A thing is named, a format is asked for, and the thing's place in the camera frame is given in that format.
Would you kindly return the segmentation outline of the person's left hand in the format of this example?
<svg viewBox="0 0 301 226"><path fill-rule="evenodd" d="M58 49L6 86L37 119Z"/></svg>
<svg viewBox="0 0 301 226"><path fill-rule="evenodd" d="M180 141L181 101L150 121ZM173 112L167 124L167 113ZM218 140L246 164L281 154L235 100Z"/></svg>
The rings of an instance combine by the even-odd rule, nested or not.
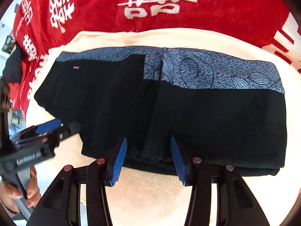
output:
<svg viewBox="0 0 301 226"><path fill-rule="evenodd" d="M36 207L41 199L40 189L37 181L37 171L34 166L30 168L30 181L27 186L27 206ZM1 181L1 203L7 211L18 214L20 210L15 203L16 199L22 198L22 193L7 181Z"/></svg>

